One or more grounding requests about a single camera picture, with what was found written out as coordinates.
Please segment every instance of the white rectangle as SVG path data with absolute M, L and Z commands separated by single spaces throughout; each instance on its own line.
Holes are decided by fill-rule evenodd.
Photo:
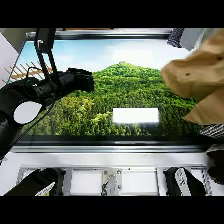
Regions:
M 157 123 L 158 108 L 113 108 L 114 123 Z
M 102 191 L 102 170 L 74 170 L 71 195 L 100 195 Z
M 122 195 L 158 195 L 156 172 L 123 171 Z

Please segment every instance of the forest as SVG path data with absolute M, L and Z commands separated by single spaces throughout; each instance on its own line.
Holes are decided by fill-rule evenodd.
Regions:
M 153 137 L 188 136 L 199 132 L 199 125 L 182 118 L 195 105 L 194 100 L 172 93 L 159 70 L 120 62 L 94 72 L 93 76 L 94 92 L 77 90 L 57 101 L 49 115 L 28 134 Z M 113 108 L 158 108 L 160 122 L 114 124 Z

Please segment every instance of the sky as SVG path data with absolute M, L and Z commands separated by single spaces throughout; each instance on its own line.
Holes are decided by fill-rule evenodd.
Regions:
M 190 54 L 183 48 L 167 44 L 167 40 L 55 40 L 53 56 L 57 69 L 82 68 L 96 72 L 120 61 L 133 65 L 161 69 L 169 61 L 183 59 Z M 34 62 L 38 65 L 33 41 L 27 41 L 17 65 Z

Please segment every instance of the white circular joint cover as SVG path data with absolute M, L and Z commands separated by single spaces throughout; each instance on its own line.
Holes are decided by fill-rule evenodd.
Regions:
M 14 111 L 14 120 L 19 124 L 27 124 L 34 120 L 40 112 L 42 105 L 33 101 L 20 104 Z

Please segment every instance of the metal bracket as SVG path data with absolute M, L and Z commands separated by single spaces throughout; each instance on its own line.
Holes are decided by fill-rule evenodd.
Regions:
M 122 188 L 122 170 L 106 168 L 103 170 L 102 196 L 119 196 Z

